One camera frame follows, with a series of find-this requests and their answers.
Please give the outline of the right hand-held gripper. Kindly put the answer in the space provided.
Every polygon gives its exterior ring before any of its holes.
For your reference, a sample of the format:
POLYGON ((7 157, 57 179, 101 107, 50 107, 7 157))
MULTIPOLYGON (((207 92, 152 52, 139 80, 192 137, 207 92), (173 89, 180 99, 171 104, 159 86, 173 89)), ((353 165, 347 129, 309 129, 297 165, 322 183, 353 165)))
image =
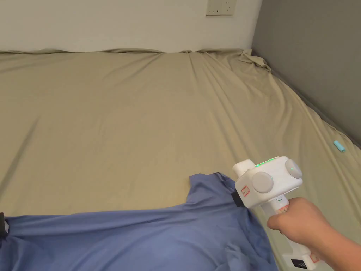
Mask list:
POLYGON ((285 213, 289 208, 286 193, 302 185, 302 171, 286 156, 274 157, 260 164, 244 160, 232 167, 237 175, 232 198, 237 207, 260 206, 266 217, 285 213))

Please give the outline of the person's right hand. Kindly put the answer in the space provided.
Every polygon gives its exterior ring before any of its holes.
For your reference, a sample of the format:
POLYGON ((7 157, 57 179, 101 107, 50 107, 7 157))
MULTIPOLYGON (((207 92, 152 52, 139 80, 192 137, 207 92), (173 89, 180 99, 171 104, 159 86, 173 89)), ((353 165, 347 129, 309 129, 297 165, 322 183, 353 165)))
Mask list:
POLYGON ((310 249, 334 245, 343 240, 343 236, 329 224, 321 211, 301 197, 290 199, 288 210, 271 216, 267 226, 310 249))

